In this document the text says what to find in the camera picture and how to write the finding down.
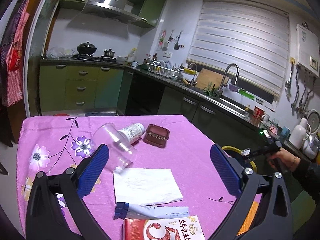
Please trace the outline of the person right hand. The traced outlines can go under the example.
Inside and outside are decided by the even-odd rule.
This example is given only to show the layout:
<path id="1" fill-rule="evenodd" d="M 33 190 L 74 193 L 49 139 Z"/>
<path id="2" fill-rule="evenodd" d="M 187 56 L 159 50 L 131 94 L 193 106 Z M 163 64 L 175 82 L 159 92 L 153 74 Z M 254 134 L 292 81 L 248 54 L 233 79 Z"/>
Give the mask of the person right hand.
<path id="1" fill-rule="evenodd" d="M 275 162 L 274 162 L 275 159 L 278 159 L 279 161 L 281 161 L 286 166 L 286 168 L 291 172 L 294 172 L 296 170 L 296 168 L 298 167 L 301 161 L 299 157 L 293 155 L 292 153 L 290 153 L 284 148 L 281 148 L 278 152 L 274 153 L 268 158 L 268 163 L 274 169 L 276 168 Z"/>

